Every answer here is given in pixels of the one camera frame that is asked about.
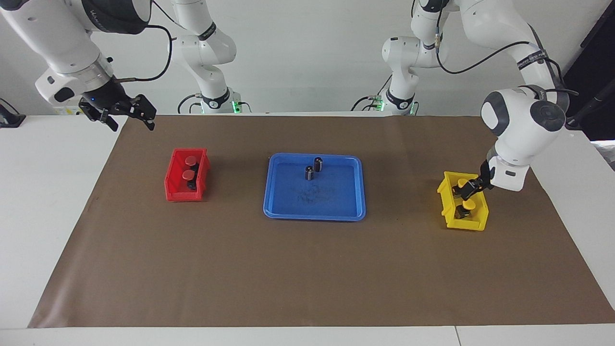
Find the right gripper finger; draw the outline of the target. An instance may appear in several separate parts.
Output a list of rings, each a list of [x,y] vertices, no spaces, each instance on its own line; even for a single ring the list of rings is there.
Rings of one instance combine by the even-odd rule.
[[[154,131],[157,110],[143,94],[130,99],[129,117],[140,120],[149,131]]]
[[[112,131],[117,132],[119,126],[117,122],[109,116],[108,110],[106,108],[99,110],[86,99],[79,100],[79,108],[90,121],[105,124]]]

